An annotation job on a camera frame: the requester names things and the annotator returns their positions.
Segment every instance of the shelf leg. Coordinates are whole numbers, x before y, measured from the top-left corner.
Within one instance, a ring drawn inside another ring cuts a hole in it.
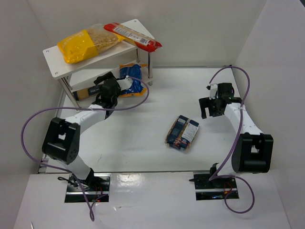
[[[148,78],[151,79],[153,77],[153,61],[152,61],[152,54],[149,52],[148,53]]]
[[[69,82],[67,80],[64,80],[65,78],[61,78],[59,79],[59,83],[61,84],[63,90],[65,91],[65,93],[67,94],[68,98],[71,100],[72,104],[75,106],[75,107],[78,107],[80,108],[80,105],[78,104],[78,102],[76,101],[76,99],[74,98],[72,92],[70,91],[69,88],[71,88]]]
[[[136,49],[135,50],[135,53],[137,55],[137,63],[139,63],[141,60],[140,60],[140,52],[139,52],[139,49]]]
[[[63,81],[65,82],[65,84],[68,86],[69,90],[71,91],[73,88],[71,87],[71,85],[69,84],[68,80],[66,77],[63,77]]]

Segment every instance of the yellow pasta bag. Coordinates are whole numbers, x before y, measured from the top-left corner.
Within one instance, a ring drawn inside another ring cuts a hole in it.
[[[124,39],[105,30],[102,24],[96,24],[63,39],[57,46],[66,63],[77,63],[99,55]]]

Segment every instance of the plastic bag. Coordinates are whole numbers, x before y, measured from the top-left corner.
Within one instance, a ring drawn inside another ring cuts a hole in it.
[[[96,24],[63,39],[57,45],[66,63],[77,63],[97,56],[122,40],[122,36],[106,31],[102,24]]]
[[[120,79],[125,79],[125,77],[131,76],[137,79],[142,79],[142,72],[141,68],[146,67],[147,64],[120,64]],[[140,81],[133,80],[132,85],[129,89],[125,90],[125,92],[120,95],[120,97],[129,97],[129,96],[141,96],[147,91],[146,88],[144,88],[141,85]]]
[[[104,25],[104,29],[123,36],[126,38],[127,42],[147,52],[154,52],[156,49],[162,47],[162,45],[153,38],[147,37],[142,33],[139,33],[116,22]]]

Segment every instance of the white panel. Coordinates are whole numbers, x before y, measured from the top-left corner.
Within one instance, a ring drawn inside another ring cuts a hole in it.
[[[0,228],[14,227],[29,177],[28,174],[0,176]]]
[[[154,64],[219,66],[234,63],[265,0],[29,0],[29,3],[53,45],[96,23],[122,23],[137,18],[164,46],[154,53]]]
[[[79,155],[95,172],[209,170],[228,154],[236,132],[223,115],[201,118],[198,100],[209,96],[206,89],[219,69],[160,68],[153,70],[150,95],[141,106],[114,112],[81,135]],[[214,83],[232,82],[231,69],[225,69]],[[118,107],[137,104],[143,97],[120,98]],[[83,100],[88,107],[94,97]],[[63,106],[71,106],[65,99]],[[62,118],[74,115],[63,110]],[[175,119],[184,115],[199,123],[199,130],[187,151],[178,151],[164,143]],[[51,160],[50,164],[58,165]],[[47,172],[59,172],[47,168]]]
[[[255,193],[253,209],[230,212],[223,200],[196,201],[192,172],[112,174],[108,203],[98,203],[91,222],[86,203],[64,203],[67,182],[58,175],[31,175],[15,229],[289,229],[271,174],[243,175]],[[237,181],[240,199],[228,204],[245,210],[248,187]]]
[[[272,168],[293,229],[304,228],[305,8],[299,0],[268,0],[236,62],[251,79],[246,105],[272,134]],[[241,94],[242,73],[234,70]]]
[[[61,90],[42,54],[51,43],[26,1],[0,1],[0,31],[0,228],[11,229],[29,174],[38,168],[21,148],[21,127],[34,112],[57,105]],[[52,117],[54,112],[39,116],[26,131],[37,158]]]

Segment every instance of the white wall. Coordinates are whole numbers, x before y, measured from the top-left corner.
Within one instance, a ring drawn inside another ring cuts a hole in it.
[[[57,105],[61,89],[42,54],[51,42],[26,0],[0,1],[0,31],[0,228],[9,229],[29,174],[38,168],[21,148],[21,127],[34,112]],[[26,131],[26,144],[37,158],[52,117],[54,112],[41,115]]]
[[[291,228],[305,224],[305,8],[299,0],[267,0],[236,65],[251,78],[247,109],[274,137],[272,169]],[[245,77],[235,71],[244,94]]]
[[[139,19],[162,43],[157,66],[232,64],[265,0],[29,0],[53,45],[96,23]]]

